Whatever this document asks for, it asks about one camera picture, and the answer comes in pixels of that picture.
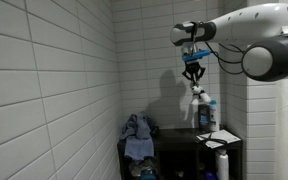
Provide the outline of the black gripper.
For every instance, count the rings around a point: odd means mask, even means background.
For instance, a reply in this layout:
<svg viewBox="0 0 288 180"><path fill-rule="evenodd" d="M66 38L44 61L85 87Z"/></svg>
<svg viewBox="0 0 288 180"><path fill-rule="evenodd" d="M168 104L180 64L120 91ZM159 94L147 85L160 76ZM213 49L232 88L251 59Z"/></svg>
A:
<svg viewBox="0 0 288 180"><path fill-rule="evenodd" d="M205 68L201 67L198 61L186 62L183 75L190 81L192 85L199 86L200 78L203 76Z"/></svg>

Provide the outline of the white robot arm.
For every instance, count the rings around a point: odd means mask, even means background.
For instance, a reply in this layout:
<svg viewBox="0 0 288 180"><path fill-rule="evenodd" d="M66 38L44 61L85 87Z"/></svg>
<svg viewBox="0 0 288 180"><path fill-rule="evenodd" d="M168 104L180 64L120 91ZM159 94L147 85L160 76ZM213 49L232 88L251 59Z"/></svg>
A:
<svg viewBox="0 0 288 180"><path fill-rule="evenodd" d="M191 56L196 42L241 44L247 47L241 68L256 81L288 79L288 4L266 3L235 10L208 22L175 25L170 40Z"/></svg>

